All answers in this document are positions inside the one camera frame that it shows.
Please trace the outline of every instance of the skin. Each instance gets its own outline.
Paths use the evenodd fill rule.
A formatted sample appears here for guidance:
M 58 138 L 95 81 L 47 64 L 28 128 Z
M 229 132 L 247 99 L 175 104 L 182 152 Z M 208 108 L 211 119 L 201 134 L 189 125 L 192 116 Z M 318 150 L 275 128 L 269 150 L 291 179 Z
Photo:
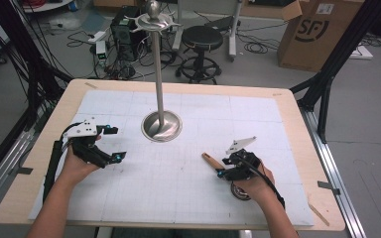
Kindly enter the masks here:
M 98 166 L 84 162 L 73 154 L 72 147 L 69 146 L 61 174 L 49 192 L 27 237 L 64 237 L 67 207 L 72 191 L 79 182 L 96 170 Z
M 27 238 L 64 237 L 67 207 L 73 189 L 96 170 L 98 170 L 98 166 L 87 164 L 81 160 L 73 154 L 72 147 L 69 146 L 63 170 L 49 192 L 39 215 L 27 234 Z M 274 176 L 270 170 L 261 165 L 259 171 L 265 173 L 274 183 Z M 254 177 L 249 180 L 237 180 L 234 184 L 244 189 L 264 211 L 272 238 L 299 237 L 275 193 L 263 179 Z
M 261 165 L 259 171 L 275 184 L 274 176 L 270 170 Z M 262 178 L 253 177 L 249 180 L 236 180 L 234 184 L 244 189 L 264 211 L 272 238 L 299 237 L 274 191 Z

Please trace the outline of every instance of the round metal base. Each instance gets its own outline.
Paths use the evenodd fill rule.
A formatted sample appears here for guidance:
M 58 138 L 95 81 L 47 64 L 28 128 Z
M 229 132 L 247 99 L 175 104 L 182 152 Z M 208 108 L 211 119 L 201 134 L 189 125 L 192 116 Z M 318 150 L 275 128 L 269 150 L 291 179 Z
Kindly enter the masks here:
M 141 125 L 142 133 L 145 137 L 155 142 L 168 142 L 182 131 L 181 118 L 171 111 L 164 111 L 164 124 L 160 126 L 159 112 L 152 112 Z

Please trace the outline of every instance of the cardboard box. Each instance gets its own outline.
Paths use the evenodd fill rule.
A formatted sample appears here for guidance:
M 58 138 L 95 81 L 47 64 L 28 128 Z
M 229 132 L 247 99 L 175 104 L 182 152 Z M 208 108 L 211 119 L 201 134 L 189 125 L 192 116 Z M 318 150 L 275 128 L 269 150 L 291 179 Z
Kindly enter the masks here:
M 139 6 L 139 0 L 94 0 L 96 7 Z
M 289 21 L 302 15 L 299 0 L 285 7 L 273 7 L 249 4 L 249 0 L 243 0 L 240 16 L 276 18 Z
M 281 67 L 320 71 L 364 0 L 300 0 L 278 48 Z

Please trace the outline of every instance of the wrist-mounted device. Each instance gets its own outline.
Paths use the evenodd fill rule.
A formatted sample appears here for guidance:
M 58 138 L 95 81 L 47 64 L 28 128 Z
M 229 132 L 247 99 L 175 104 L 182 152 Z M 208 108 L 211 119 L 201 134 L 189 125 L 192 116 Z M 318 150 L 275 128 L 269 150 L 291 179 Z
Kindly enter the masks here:
M 111 156 L 101 151 L 95 141 L 98 136 L 117 134 L 118 128 L 110 125 L 96 125 L 94 118 L 74 123 L 64 129 L 61 138 L 54 141 L 51 160 L 49 161 L 48 172 L 45 177 L 45 190 L 43 192 L 43 202 L 45 202 L 52 186 L 55 183 L 55 176 L 64 150 L 71 145 L 73 153 L 87 163 L 92 163 L 100 168 L 105 168 L 110 164 L 121 163 L 126 152 L 113 153 Z
M 219 178 L 225 178 L 226 180 L 233 181 L 250 179 L 253 176 L 259 176 L 274 191 L 274 193 L 277 195 L 277 199 L 280 201 L 283 207 L 286 208 L 284 198 L 278 193 L 271 180 L 267 176 L 265 176 L 265 171 L 263 174 L 258 171 L 259 166 L 262 165 L 262 161 L 259 158 L 257 158 L 255 154 L 253 154 L 252 152 L 246 152 L 244 149 L 241 149 L 237 152 L 232 153 L 229 158 L 225 158 L 222 161 L 226 165 L 234 165 L 234 168 L 218 171 L 217 176 Z

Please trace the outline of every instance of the round stool seat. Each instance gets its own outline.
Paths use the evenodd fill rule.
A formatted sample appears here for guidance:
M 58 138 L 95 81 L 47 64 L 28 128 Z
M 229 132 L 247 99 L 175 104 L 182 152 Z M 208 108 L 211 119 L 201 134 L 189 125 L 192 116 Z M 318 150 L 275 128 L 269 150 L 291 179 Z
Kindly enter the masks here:
M 194 51 L 212 51 L 222 45 L 221 34 L 210 27 L 194 26 L 184 30 L 182 42 Z

